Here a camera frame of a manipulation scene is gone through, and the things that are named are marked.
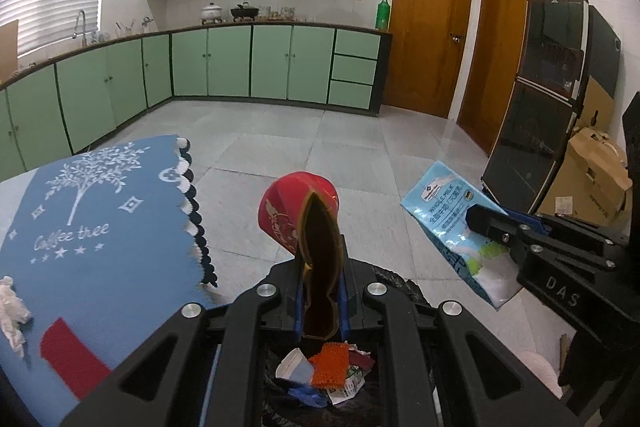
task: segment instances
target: drawer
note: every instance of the drawer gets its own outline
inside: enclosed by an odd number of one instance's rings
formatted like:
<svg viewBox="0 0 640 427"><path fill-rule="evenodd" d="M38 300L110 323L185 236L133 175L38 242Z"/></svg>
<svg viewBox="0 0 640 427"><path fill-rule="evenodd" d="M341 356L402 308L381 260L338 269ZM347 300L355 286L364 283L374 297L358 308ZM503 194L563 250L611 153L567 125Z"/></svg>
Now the drawer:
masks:
<svg viewBox="0 0 640 427"><path fill-rule="evenodd" d="M338 30L335 36L335 52L355 57L378 58L380 35Z"/></svg>
<svg viewBox="0 0 640 427"><path fill-rule="evenodd" d="M331 71L331 78L372 86L377 64L375 60L369 60L368 58L334 55L334 67Z"/></svg>
<svg viewBox="0 0 640 427"><path fill-rule="evenodd" d="M329 89L329 103L343 105L344 107L357 107L368 109L371 99L371 86L363 84L350 84L332 80Z"/></svg>

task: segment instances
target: crumpled paper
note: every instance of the crumpled paper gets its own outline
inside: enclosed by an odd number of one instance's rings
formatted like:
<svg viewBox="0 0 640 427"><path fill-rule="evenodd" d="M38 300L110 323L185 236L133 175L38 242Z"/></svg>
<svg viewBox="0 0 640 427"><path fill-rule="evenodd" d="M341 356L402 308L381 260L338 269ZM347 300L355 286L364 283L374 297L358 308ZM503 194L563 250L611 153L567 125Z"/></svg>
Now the crumpled paper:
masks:
<svg viewBox="0 0 640 427"><path fill-rule="evenodd" d="M22 359L25 340L20 324L26 324L30 320L31 312L11 289L13 285L14 279L9 276L0 279L0 329L9 340L11 348Z"/></svg>

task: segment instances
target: orange sponge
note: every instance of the orange sponge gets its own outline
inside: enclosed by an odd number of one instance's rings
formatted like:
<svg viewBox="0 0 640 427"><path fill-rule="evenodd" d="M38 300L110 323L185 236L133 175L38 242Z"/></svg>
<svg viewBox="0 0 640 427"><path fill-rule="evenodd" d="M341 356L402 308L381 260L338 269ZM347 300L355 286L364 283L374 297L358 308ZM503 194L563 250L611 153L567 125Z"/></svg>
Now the orange sponge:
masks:
<svg viewBox="0 0 640 427"><path fill-rule="evenodd" d="M318 389L344 387L349 367L349 344L329 342L322 345L320 353L309 359L316 370L311 385Z"/></svg>

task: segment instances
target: silver bolt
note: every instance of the silver bolt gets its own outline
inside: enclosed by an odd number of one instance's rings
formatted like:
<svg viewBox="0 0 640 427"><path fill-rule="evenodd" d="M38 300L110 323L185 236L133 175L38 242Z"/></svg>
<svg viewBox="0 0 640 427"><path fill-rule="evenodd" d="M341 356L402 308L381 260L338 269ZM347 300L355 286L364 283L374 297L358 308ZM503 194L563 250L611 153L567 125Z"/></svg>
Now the silver bolt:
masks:
<svg viewBox="0 0 640 427"><path fill-rule="evenodd" d="M195 302L190 302L189 304L185 304L180 311L182 312L183 317L192 319L202 313L202 306Z"/></svg>
<svg viewBox="0 0 640 427"><path fill-rule="evenodd" d="M272 295L276 295L278 289L273 284L265 283L260 284L260 286L256 288L256 291L260 297L271 297Z"/></svg>
<svg viewBox="0 0 640 427"><path fill-rule="evenodd" d="M386 293L386 286L382 282L372 282L367 286L367 291L371 295L384 295Z"/></svg>
<svg viewBox="0 0 640 427"><path fill-rule="evenodd" d="M447 301L442 305L442 311L447 315L460 315L462 313L462 305L459 302Z"/></svg>

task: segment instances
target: tree print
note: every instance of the tree print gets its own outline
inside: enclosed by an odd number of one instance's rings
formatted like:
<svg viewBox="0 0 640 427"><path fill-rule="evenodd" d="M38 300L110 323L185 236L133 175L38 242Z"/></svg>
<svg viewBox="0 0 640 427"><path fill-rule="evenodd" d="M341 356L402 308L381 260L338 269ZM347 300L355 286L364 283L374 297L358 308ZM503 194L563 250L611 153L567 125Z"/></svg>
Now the tree print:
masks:
<svg viewBox="0 0 640 427"><path fill-rule="evenodd" d="M116 187L115 193L118 194L126 185L124 180L127 177L124 172L142 168L138 158L146 149L149 147L135 149L135 144L129 142L124 147L107 147L81 154L77 160L65 163L60 174L47 182L51 185L51 189L47 192L45 200L48 200L62 188L76 188L76 200L71 208L69 220L66 222L66 225L70 226L76 215L78 203L89 188L95 184L110 183Z"/></svg>

